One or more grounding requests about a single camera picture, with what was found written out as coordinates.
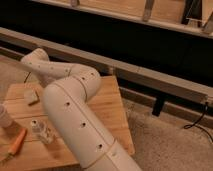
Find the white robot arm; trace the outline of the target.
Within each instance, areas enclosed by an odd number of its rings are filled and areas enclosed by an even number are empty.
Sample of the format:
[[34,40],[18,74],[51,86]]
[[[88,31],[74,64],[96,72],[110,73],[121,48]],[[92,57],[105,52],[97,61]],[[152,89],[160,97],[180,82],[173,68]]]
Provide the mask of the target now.
[[95,68],[52,62],[41,48],[21,63],[42,81],[43,109],[84,171],[142,171],[87,105],[101,87]]

